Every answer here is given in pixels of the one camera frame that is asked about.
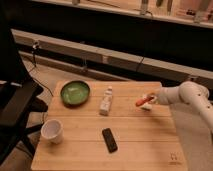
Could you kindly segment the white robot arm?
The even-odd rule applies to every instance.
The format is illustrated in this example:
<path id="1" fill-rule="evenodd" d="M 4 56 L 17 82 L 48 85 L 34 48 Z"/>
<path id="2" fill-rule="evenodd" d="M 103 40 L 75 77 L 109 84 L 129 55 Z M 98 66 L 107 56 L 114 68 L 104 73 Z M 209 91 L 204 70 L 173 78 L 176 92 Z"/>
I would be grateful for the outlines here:
<path id="1" fill-rule="evenodd" d="M 213 105 L 208 100 L 209 90 L 195 82 L 186 81 L 175 87 L 161 87 L 153 92 L 159 104 L 184 103 L 198 111 L 201 118 L 213 130 Z"/>

